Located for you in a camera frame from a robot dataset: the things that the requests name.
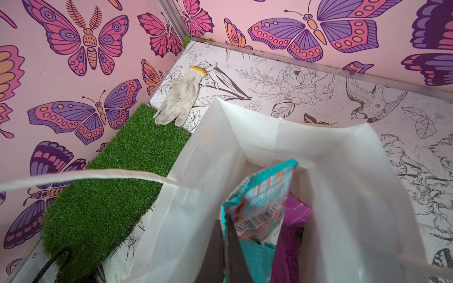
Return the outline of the teal Fox's candy bag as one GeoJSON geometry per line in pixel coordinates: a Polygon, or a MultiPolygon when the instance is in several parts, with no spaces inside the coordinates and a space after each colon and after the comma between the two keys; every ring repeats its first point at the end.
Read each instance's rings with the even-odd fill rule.
{"type": "Polygon", "coordinates": [[[230,215],[254,283],[268,283],[285,203],[298,169],[295,159],[246,177],[220,208],[222,232],[230,215]]]}

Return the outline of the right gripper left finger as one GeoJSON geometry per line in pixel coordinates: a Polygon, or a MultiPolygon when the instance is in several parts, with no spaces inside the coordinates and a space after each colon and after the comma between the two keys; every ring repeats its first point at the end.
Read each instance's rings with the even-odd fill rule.
{"type": "Polygon", "coordinates": [[[217,219],[211,232],[201,268],[194,283],[222,283],[225,271],[225,244],[221,221],[217,219]]]}

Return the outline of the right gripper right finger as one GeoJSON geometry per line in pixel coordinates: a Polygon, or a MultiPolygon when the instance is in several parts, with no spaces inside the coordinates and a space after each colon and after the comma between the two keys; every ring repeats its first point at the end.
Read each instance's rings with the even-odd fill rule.
{"type": "Polygon", "coordinates": [[[227,283],[253,283],[241,244],[230,215],[225,217],[225,271],[227,283]]]}

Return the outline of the white knit work glove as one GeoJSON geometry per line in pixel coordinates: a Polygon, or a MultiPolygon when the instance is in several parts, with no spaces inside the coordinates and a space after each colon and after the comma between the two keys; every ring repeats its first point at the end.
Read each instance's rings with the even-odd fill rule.
{"type": "Polygon", "coordinates": [[[174,80],[153,117],[155,124],[168,125],[174,122],[176,127],[182,127],[198,98],[199,85],[205,76],[204,69],[191,66],[183,77],[174,80]]]}

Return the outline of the green artificial grass mat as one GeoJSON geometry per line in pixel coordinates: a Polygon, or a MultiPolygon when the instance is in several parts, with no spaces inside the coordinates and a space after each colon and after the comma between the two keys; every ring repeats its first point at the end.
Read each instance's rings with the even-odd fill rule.
{"type": "MultiPolygon", "coordinates": [[[[139,106],[87,168],[168,175],[191,135],[172,123],[155,124],[154,114],[139,106]]],[[[154,205],[161,187],[140,179],[85,179],[65,188],[47,209],[41,234],[44,251],[56,258],[58,282],[86,283],[154,205]]]]}

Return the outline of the white paper gift bag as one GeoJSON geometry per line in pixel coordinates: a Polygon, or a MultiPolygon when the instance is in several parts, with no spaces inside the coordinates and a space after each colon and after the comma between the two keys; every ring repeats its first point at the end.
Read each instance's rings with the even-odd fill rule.
{"type": "Polygon", "coordinates": [[[143,179],[163,186],[129,281],[194,281],[221,204],[250,173],[290,159],[292,190],[313,212],[298,255],[302,283],[425,283],[453,270],[427,263],[414,207],[368,124],[309,126],[214,101],[166,178],[84,170],[1,185],[3,191],[78,179],[143,179]]]}

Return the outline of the purple grape candy bag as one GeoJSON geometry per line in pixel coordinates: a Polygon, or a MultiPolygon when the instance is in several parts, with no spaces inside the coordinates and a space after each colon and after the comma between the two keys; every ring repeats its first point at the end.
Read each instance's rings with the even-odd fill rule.
{"type": "Polygon", "coordinates": [[[298,255],[312,209],[292,193],[285,203],[284,219],[271,268],[271,283],[298,283],[298,255]]]}

